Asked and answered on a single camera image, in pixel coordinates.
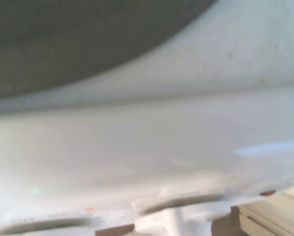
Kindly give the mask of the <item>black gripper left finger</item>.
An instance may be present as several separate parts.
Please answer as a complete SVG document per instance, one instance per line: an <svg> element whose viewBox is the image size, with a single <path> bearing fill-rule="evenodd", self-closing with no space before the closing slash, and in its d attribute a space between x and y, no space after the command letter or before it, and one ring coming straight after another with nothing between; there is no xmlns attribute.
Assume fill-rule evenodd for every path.
<svg viewBox="0 0 294 236"><path fill-rule="evenodd" d="M134 224L117 226L95 231L95 236L133 236Z"/></svg>

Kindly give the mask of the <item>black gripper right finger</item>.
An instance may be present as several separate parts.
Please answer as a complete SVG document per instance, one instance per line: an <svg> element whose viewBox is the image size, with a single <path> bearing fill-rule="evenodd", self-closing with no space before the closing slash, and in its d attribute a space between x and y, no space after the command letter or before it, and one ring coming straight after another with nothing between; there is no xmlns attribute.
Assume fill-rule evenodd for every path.
<svg viewBox="0 0 294 236"><path fill-rule="evenodd" d="M212 224L212 236L242 236L240 228L239 208L231 208L230 214L215 220Z"/></svg>

